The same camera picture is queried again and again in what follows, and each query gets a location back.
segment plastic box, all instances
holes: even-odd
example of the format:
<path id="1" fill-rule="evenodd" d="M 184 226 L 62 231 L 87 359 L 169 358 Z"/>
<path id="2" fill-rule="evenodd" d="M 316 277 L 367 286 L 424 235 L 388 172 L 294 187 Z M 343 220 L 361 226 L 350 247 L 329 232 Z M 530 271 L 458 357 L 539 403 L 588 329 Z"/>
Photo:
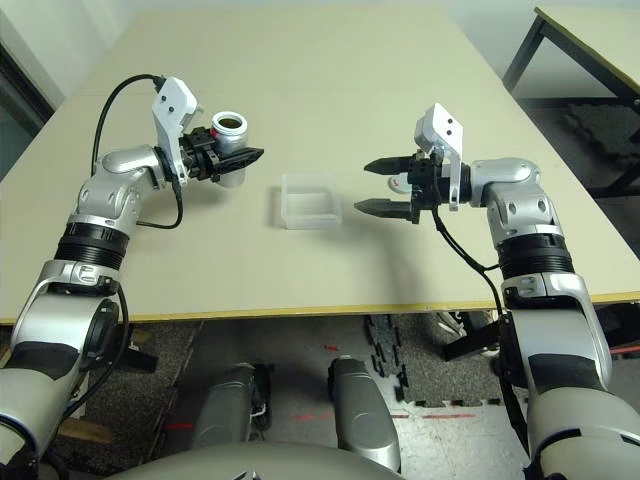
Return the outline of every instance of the plastic box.
<path id="1" fill-rule="evenodd" d="M 325 173 L 283 175 L 282 219 L 290 230 L 340 225 L 342 209 L 332 176 Z"/>

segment metal table leg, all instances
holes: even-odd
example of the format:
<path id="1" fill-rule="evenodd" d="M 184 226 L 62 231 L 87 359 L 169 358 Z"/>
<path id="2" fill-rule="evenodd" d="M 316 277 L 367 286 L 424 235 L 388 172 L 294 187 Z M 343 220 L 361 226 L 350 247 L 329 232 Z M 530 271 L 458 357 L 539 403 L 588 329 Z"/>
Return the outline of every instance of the metal table leg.
<path id="1" fill-rule="evenodd" d="M 640 195 L 640 186 L 630 187 L 629 185 L 638 178 L 640 178 L 640 160 L 608 187 L 588 188 L 587 191 L 593 198 L 637 197 Z"/>
<path id="2" fill-rule="evenodd" d="M 448 362 L 454 358 L 477 353 L 485 347 L 490 347 L 498 343 L 499 337 L 499 322 L 491 322 L 479 330 L 469 332 L 466 337 L 462 337 L 442 347 L 442 357 Z"/>
<path id="3" fill-rule="evenodd" d="M 524 73 L 525 68 L 527 68 L 527 65 L 529 65 L 529 62 L 533 58 L 533 54 L 538 50 L 540 42 L 542 42 L 544 38 L 541 30 L 545 23 L 542 18 L 536 17 L 533 25 L 531 25 L 529 29 L 529 33 L 524 37 L 522 45 L 520 45 L 520 48 L 516 52 L 516 56 L 513 57 L 511 65 L 509 65 L 509 68 L 502 77 L 502 83 L 507 89 L 507 92 L 511 92 L 514 89 Z"/>

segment table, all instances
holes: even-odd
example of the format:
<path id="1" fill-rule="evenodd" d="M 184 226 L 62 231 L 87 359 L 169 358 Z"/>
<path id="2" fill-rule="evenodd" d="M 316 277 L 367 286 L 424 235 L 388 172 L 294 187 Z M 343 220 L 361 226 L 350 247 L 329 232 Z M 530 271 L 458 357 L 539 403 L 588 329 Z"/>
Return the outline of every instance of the table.
<path id="1" fill-rule="evenodd" d="M 640 8 L 545 6 L 535 12 L 537 17 L 502 79 L 509 92 L 547 38 L 640 113 Z M 633 137 L 640 139 L 640 130 Z M 638 177 L 640 162 L 607 187 L 589 192 L 594 198 L 640 195 L 640 187 L 630 186 Z"/>
<path id="2" fill-rule="evenodd" d="M 321 5 L 215 8 L 137 17 L 84 86 L 67 99 L 0 185 L 0 318 L 11 323 L 51 258 L 89 173 L 95 123 L 113 87 L 136 73 L 176 75 L 208 124 L 243 113 L 265 155 L 244 185 L 184 189 L 180 228 L 140 228 L 122 282 L 133 321 L 420 312 L 492 306 L 483 280 L 419 226 L 351 207 L 394 197 L 362 167 L 415 151 L 416 120 L 438 101 L 465 127 L 466 162 L 523 157 L 543 171 L 576 270 L 595 302 L 640 299 L 640 263 L 578 180 L 439 8 Z M 102 151 L 154 143 L 148 84 L 115 102 Z M 329 172 L 344 209 L 340 228 L 289 231 L 279 220 L 283 173 Z M 486 214 L 443 211 L 451 233 L 495 262 Z M 155 193 L 142 218 L 175 218 Z M 492 278 L 500 282 L 498 272 Z"/>

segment gray carpet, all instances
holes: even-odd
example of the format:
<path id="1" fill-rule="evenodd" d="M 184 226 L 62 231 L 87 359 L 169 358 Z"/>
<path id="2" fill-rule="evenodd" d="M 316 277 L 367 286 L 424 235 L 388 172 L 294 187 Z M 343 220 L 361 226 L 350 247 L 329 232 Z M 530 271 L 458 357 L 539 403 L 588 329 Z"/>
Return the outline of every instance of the gray carpet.
<path id="1" fill-rule="evenodd" d="M 400 334 L 400 358 L 407 372 L 406 401 L 442 407 L 444 401 L 473 406 L 501 398 L 490 360 L 481 355 L 444 362 L 443 345 L 458 337 L 438 326 L 432 314 L 393 315 Z"/>
<path id="2" fill-rule="evenodd" d="M 587 138 L 602 154 L 613 158 L 640 156 L 640 145 L 630 141 L 640 129 L 640 115 L 624 105 L 570 105 L 569 111 Z"/>
<path id="3" fill-rule="evenodd" d="M 173 323 L 138 327 L 150 338 L 141 348 L 158 355 L 154 374 L 116 370 L 86 407 L 84 420 L 108 427 L 113 442 L 107 445 L 58 436 L 54 451 L 69 468 L 111 475 L 146 460 L 157 434 L 157 424 L 172 399 L 173 383 L 181 371 L 199 323 Z M 90 382 L 102 373 L 91 373 Z"/>

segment wire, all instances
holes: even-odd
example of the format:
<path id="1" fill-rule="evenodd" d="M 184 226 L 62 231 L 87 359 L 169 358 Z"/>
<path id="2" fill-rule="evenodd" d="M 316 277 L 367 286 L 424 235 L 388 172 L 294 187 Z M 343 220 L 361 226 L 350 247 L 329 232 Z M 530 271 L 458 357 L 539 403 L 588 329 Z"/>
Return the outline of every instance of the wire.
<path id="1" fill-rule="evenodd" d="M 47 451 L 44 452 L 42 460 L 45 463 L 48 463 L 51 468 L 53 468 L 53 470 L 56 472 L 56 475 L 58 476 L 58 480 L 69 480 L 69 469 L 65 465 L 64 461 L 58 455 L 56 455 L 53 450 L 51 450 L 51 447 L 49 447 Z"/>
<path id="2" fill-rule="evenodd" d="M 182 202 L 182 187 L 180 187 L 180 181 L 178 180 L 178 177 L 176 177 L 175 175 L 171 179 L 171 187 L 173 188 L 173 194 L 176 197 L 176 206 L 178 207 L 178 216 L 176 218 L 176 221 L 173 222 L 171 225 L 162 225 L 159 223 L 151 223 L 151 222 L 144 222 L 142 220 L 138 220 L 136 222 L 136 225 L 140 225 L 141 227 L 160 228 L 162 230 L 172 230 L 174 228 L 177 228 L 178 225 L 182 223 L 182 217 L 184 215 L 184 204 Z"/>
<path id="3" fill-rule="evenodd" d="M 484 279 L 485 282 L 487 282 L 487 284 L 489 285 L 489 288 L 491 289 L 493 300 L 496 303 L 496 310 L 498 310 L 498 315 L 502 316 L 502 313 L 503 313 L 502 302 L 500 301 L 500 295 L 498 294 L 498 289 L 485 273 L 489 270 L 494 270 L 498 268 L 500 265 L 496 264 L 490 267 L 485 267 L 481 263 L 478 263 L 471 255 L 469 255 L 466 252 L 464 248 L 462 248 L 462 246 L 458 242 L 456 242 L 453 236 L 449 233 L 449 230 L 447 230 L 447 227 L 445 226 L 444 222 L 442 221 L 438 213 L 438 205 L 442 202 L 442 197 L 440 196 L 440 190 L 438 189 L 438 184 L 436 181 L 437 178 L 438 178 L 437 166 L 434 162 L 433 190 L 436 196 L 436 203 L 433 209 L 431 210 L 431 214 L 433 216 L 433 221 L 436 225 L 436 230 L 440 232 L 440 235 L 442 235 L 442 238 L 444 238 L 445 242 L 447 242 L 447 244 L 453 249 L 453 251 L 456 252 L 466 262 L 467 265 L 469 265 L 473 270 L 475 270 L 478 273 L 478 275 L 480 275 Z"/>
<path id="4" fill-rule="evenodd" d="M 125 351 L 125 348 L 129 339 L 129 309 L 127 308 L 127 300 L 124 296 L 124 291 L 122 290 L 122 286 L 118 285 L 118 299 L 120 300 L 120 308 L 122 309 L 122 339 L 120 340 L 120 347 L 118 348 L 118 353 L 116 357 L 111 362 L 111 365 L 107 367 L 104 373 L 96 380 L 96 382 L 91 385 L 87 391 L 82 395 L 78 400 L 69 405 L 64 413 L 62 414 L 62 420 L 65 420 L 71 416 L 73 412 L 75 412 L 80 406 L 85 403 L 89 397 L 91 397 L 96 390 L 98 390 L 104 382 L 107 381 L 109 376 L 113 373 L 113 370 L 116 368 L 116 365 L 122 358 L 122 354 Z"/>
<path id="5" fill-rule="evenodd" d="M 134 75 L 129 77 L 118 84 L 116 88 L 113 89 L 109 98 L 102 107 L 102 112 L 100 113 L 100 118 L 98 119 L 98 125 L 96 126 L 96 133 L 93 136 L 93 150 L 91 152 L 91 176 L 93 176 L 95 172 L 96 163 L 98 161 L 98 150 L 100 149 L 100 137 L 102 136 L 102 128 L 104 127 L 104 121 L 107 118 L 107 114 L 109 113 L 109 109 L 113 104 L 114 100 L 118 96 L 118 94 L 124 90 L 127 86 L 132 83 L 138 82 L 140 80 L 153 80 L 154 84 L 158 85 L 158 82 L 163 81 L 162 77 L 158 75 L 151 75 L 150 73 L 142 73 L 140 75 Z"/>
<path id="6" fill-rule="evenodd" d="M 107 114 L 109 113 L 109 109 L 111 108 L 111 105 L 113 105 L 113 102 L 115 101 L 117 96 L 120 94 L 120 92 L 122 92 L 122 90 L 124 90 L 127 86 L 131 85 L 132 83 L 139 82 L 141 80 L 152 80 L 153 84 L 155 85 L 156 91 L 160 90 L 160 88 L 162 87 L 165 81 L 164 77 L 162 76 L 152 75 L 150 73 L 142 73 L 140 75 L 134 75 L 132 77 L 129 77 L 123 80 L 116 86 L 116 88 L 113 89 L 113 92 L 111 92 L 111 95 L 109 95 L 109 97 L 107 98 L 107 101 L 105 102 L 104 107 L 102 107 L 102 112 L 100 112 L 100 118 L 98 119 L 98 125 L 96 126 L 96 133 L 93 137 L 93 150 L 91 151 L 91 175 L 92 176 L 95 174 L 96 163 L 98 162 L 98 152 L 100 150 L 100 138 L 102 137 L 102 129 L 104 128 L 104 122 L 107 119 Z M 160 228 L 162 230 L 172 230 L 174 228 L 177 228 L 178 225 L 182 223 L 182 217 L 184 214 L 184 207 L 182 203 L 182 188 L 180 187 L 180 182 L 177 181 L 177 178 L 174 178 L 175 175 L 171 174 L 171 176 L 172 176 L 171 185 L 173 187 L 173 193 L 176 197 L 176 205 L 178 207 L 178 217 L 176 218 L 176 221 L 173 222 L 171 225 L 162 225 L 158 223 L 138 221 L 136 222 L 136 225 L 140 225 L 142 227 Z"/>

